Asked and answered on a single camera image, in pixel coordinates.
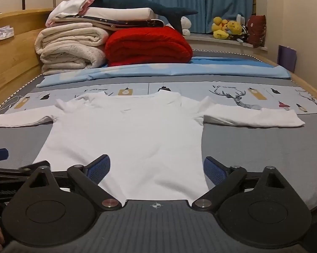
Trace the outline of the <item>white long sleeve shirt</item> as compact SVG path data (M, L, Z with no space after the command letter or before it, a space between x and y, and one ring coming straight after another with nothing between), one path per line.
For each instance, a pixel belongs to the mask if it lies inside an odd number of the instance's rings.
M252 110L196 101L169 91L150 95L82 94L68 102L0 115L0 128L52 123L36 160L54 171L89 164L101 155L110 170L99 186L127 200L194 202L208 191L201 139L205 123L301 127L297 113Z

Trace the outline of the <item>wooden bed headboard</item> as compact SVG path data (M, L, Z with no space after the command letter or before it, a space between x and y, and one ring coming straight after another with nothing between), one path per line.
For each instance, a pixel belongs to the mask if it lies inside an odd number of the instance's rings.
M0 105L41 75L42 64L34 43L50 12L30 9L0 13L0 28L9 25L14 29L14 37L0 41Z

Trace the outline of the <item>light blue folded sheet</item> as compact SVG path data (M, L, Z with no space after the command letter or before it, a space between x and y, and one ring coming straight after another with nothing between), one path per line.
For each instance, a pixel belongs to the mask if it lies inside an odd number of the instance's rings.
M184 75L234 75L257 78L289 79L282 66L271 66L260 61L224 57L193 57L188 63L145 63L82 69L46 76L37 88L95 79L124 77L159 77Z

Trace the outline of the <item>tissue pack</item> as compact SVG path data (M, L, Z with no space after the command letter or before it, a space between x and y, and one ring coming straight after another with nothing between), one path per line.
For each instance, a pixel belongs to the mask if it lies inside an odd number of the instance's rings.
M10 25L0 27L0 41L14 37L14 28Z

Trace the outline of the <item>cream folded blanket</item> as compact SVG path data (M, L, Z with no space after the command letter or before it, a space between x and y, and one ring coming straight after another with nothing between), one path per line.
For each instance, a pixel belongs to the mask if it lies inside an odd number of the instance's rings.
M109 33L91 23L70 23L43 29L34 48L42 62L42 75L101 67Z

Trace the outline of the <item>purple box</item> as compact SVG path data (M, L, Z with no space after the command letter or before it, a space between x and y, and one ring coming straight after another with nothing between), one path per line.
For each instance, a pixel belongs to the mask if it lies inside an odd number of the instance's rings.
M297 51L288 46L279 45L277 64L294 73L297 62Z

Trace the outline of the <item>red folded blanket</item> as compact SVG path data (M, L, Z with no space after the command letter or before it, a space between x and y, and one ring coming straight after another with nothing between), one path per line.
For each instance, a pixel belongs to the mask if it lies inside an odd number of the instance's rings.
M106 41L104 52L109 66L188 63L193 56L185 38L168 26L116 31Z

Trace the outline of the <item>yellow plush toys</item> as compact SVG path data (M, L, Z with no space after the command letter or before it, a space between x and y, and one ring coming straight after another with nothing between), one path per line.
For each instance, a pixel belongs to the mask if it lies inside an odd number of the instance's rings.
M214 17L211 29L215 39L235 40L240 43L247 42L248 39L246 27L237 21Z

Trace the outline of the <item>dark patterned folded cloth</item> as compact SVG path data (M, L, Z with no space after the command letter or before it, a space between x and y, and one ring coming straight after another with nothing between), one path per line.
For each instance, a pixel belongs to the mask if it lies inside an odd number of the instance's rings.
M160 19L150 19L144 21L115 21L104 18L85 17L79 15L68 16L64 18L56 17L53 23L55 25L64 25L70 23L91 23L95 27L100 27L105 30L118 31L130 28L143 27L164 27L165 24Z

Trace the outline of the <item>brown plush toy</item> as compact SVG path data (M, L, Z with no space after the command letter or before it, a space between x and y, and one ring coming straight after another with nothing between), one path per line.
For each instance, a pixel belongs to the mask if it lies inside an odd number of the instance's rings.
M263 45L265 36L267 21L265 15L252 15L247 23L248 27L248 39L247 42L254 48Z

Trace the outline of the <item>white plush toy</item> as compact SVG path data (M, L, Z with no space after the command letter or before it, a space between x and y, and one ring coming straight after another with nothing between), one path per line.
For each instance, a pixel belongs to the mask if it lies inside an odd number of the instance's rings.
M192 26L192 23L187 17L181 18L181 27L182 27L183 36L189 37L191 35L191 32L189 30L191 26Z

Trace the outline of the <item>white pink folded garment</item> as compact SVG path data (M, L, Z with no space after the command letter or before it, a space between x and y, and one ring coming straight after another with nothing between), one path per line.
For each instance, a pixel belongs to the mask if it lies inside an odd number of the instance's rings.
M66 17L68 15L83 15L86 13L88 7L94 2L94 0L68 0L62 1L54 10L49 14L45 26L50 27L56 17Z

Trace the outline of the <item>dark teal shark plush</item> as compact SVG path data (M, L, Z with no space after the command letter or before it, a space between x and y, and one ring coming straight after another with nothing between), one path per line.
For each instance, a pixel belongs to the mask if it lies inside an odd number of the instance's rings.
M186 7L166 7L159 3L149 0L94 0L92 7L104 7L112 9L136 9L136 8L150 8L152 11L160 16L165 17L172 27L179 33L182 33L181 18L183 16L197 14L198 11Z

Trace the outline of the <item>white folded pillow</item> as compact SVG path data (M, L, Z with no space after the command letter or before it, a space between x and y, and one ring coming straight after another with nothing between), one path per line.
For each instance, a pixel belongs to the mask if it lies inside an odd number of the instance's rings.
M88 7L86 17L95 17L115 21L147 21L155 19L157 15L150 8L111 9L103 7Z

